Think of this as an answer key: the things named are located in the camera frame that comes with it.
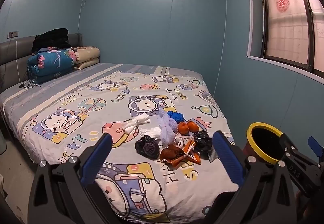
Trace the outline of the black plastic bag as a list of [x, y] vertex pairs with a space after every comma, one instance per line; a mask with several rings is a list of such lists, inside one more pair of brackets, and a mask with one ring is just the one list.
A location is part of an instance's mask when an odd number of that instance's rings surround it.
[[135, 150], [138, 154], [156, 160], [159, 158], [160, 149], [156, 140], [148, 135], [144, 135], [135, 143]]
[[193, 136], [195, 141], [194, 150], [208, 154], [213, 147], [212, 138], [209, 137], [208, 132], [204, 130], [197, 131]]

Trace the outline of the orange peel piece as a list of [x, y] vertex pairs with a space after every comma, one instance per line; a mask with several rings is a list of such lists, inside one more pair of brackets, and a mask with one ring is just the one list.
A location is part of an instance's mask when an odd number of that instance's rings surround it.
[[187, 127], [189, 129], [190, 132], [195, 133], [199, 131], [199, 126], [193, 122], [193, 121], [188, 121], [187, 122]]
[[186, 122], [180, 122], [178, 124], [178, 132], [181, 134], [181, 135], [187, 135], [189, 133], [190, 129], [187, 125]]

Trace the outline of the orange snack wrapper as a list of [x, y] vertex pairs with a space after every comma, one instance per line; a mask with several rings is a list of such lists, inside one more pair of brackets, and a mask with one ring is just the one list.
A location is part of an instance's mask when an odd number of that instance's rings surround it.
[[195, 150], [195, 141], [190, 139], [182, 148], [170, 144], [167, 148], [162, 149], [159, 159], [161, 162], [177, 167], [184, 161], [201, 164], [200, 155]]

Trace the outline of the white glove bundle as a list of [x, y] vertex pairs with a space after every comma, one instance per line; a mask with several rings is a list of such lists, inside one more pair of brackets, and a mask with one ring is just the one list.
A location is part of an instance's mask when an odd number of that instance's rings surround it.
[[132, 120], [130, 120], [129, 122], [127, 122], [124, 125], [123, 130], [125, 133], [131, 134], [133, 133], [133, 131], [135, 131], [138, 125], [147, 124], [147, 123], [150, 123], [149, 115], [146, 113], [142, 113], [141, 115], [138, 115]]

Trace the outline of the white tissue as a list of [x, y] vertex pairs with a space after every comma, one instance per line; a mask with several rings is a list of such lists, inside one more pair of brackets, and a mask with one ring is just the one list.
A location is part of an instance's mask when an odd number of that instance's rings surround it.
[[152, 127], [150, 129], [140, 129], [141, 136], [149, 136], [155, 140], [159, 140], [161, 136], [161, 128]]

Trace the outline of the blue plastic bag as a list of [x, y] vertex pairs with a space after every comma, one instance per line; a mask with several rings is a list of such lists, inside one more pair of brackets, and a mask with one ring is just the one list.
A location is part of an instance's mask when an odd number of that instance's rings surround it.
[[184, 116], [181, 113], [168, 111], [167, 114], [171, 119], [174, 119], [174, 121], [177, 122], [178, 124], [184, 121]]

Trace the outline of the purple foam fruit net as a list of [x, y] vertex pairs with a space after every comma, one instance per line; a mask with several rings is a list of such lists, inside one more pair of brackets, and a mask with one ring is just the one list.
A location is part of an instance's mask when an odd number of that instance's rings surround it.
[[161, 129], [160, 140], [163, 147], [174, 142], [178, 123], [163, 109], [159, 109], [158, 126]]

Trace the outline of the white pink plastic bag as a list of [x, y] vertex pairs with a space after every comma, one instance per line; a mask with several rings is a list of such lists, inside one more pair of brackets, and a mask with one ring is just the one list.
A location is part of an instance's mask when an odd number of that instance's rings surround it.
[[190, 140], [194, 140], [193, 136], [176, 135], [174, 138], [174, 142], [179, 148], [184, 148]]

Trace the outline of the yellow rimmed trash bin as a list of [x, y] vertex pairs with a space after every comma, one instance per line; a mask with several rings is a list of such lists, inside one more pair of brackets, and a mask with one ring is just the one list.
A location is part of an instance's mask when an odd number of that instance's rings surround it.
[[243, 148], [246, 156], [254, 156], [256, 160], [274, 165], [285, 153], [280, 140], [283, 132], [272, 125], [255, 122], [249, 125], [246, 138], [247, 143]]

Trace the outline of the cartoon print bed sheet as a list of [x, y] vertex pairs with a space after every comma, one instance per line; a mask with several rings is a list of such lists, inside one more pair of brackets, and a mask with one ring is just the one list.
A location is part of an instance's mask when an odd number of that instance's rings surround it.
[[[217, 157], [171, 167], [138, 154], [140, 129], [159, 127], [159, 109], [183, 114], [209, 136], [220, 130], [233, 142], [220, 107], [192, 71], [97, 64], [1, 93], [4, 119], [34, 162], [65, 163], [104, 133], [112, 136], [112, 150], [96, 178], [105, 210], [134, 223], [201, 223], [215, 199], [237, 185]], [[142, 113], [150, 123], [125, 133], [124, 125]]]

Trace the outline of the beige folded quilt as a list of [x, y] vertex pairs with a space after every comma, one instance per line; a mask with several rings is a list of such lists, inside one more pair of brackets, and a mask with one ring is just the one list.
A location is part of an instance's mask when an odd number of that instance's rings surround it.
[[83, 70], [99, 63], [100, 50], [94, 46], [80, 46], [73, 48], [76, 61], [74, 69]]

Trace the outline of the blue floral folded quilt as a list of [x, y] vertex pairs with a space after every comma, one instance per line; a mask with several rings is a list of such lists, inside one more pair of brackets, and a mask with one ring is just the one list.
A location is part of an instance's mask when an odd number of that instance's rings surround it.
[[71, 48], [42, 48], [27, 61], [28, 79], [34, 84], [56, 79], [71, 72], [75, 61], [76, 57]]

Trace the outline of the black clothing pile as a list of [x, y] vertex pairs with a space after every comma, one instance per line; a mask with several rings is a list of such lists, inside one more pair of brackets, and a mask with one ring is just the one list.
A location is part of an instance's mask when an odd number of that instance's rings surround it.
[[32, 43], [31, 53], [35, 54], [42, 48], [54, 47], [60, 49], [71, 48], [68, 43], [69, 31], [66, 28], [57, 28], [46, 33], [36, 35]]

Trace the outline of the window with brown frame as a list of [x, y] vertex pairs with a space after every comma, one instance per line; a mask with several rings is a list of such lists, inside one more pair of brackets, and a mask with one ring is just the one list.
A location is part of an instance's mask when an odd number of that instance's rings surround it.
[[323, 2], [249, 0], [247, 58], [323, 83]]

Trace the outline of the wall power outlet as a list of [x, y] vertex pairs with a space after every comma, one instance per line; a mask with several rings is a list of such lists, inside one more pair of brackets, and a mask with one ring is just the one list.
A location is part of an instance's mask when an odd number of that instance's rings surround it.
[[12, 39], [12, 38], [15, 38], [15, 37], [18, 37], [19, 36], [19, 32], [18, 31], [10, 31], [7, 35], [7, 39]]

